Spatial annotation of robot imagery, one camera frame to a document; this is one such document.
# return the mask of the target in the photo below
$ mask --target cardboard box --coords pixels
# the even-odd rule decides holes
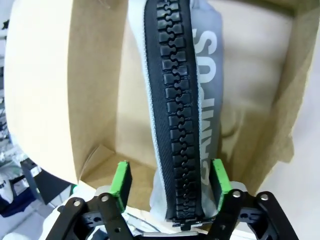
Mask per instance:
[[[291,130],[312,65],[320,2],[209,2],[224,22],[219,156],[230,178],[254,194],[277,161],[294,154]],[[110,6],[15,2],[5,59],[7,120],[25,153],[66,181],[107,185],[117,163],[130,161],[128,205],[148,211],[156,160],[141,59],[126,20],[128,1]]]

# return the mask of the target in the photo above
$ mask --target black zipper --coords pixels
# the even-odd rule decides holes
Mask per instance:
[[[189,0],[148,0],[145,45],[166,218],[197,220],[201,206],[197,65]]]

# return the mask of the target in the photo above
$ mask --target silver bolt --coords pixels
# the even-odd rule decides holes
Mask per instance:
[[[108,196],[103,196],[103,197],[101,198],[101,201],[102,201],[102,202],[106,202],[108,199],[109,199]]]
[[[234,191],[232,196],[234,196],[235,198],[240,198],[241,193],[239,191]]]
[[[78,207],[80,204],[81,204],[81,202],[80,202],[79,200],[77,200],[77,201],[75,201],[75,202],[73,203],[73,205],[76,206],[76,207]]]
[[[267,201],[267,200],[269,199],[269,197],[268,197],[267,194],[262,194],[262,195],[261,195],[261,199],[262,199],[263,201]]]

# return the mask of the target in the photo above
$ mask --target zipper teeth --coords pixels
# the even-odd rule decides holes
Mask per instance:
[[[194,219],[196,213],[196,143],[192,122],[192,96],[188,74],[186,40],[180,0],[158,0],[158,39],[165,83],[174,166],[176,219]]]

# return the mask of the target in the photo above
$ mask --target green gripper pad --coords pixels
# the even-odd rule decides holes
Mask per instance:
[[[118,163],[109,191],[109,193],[116,199],[121,213],[126,210],[131,184],[132,175],[130,164],[127,161],[121,161]]]
[[[221,159],[214,159],[210,168],[209,180],[217,210],[220,211],[225,195],[233,188]]]

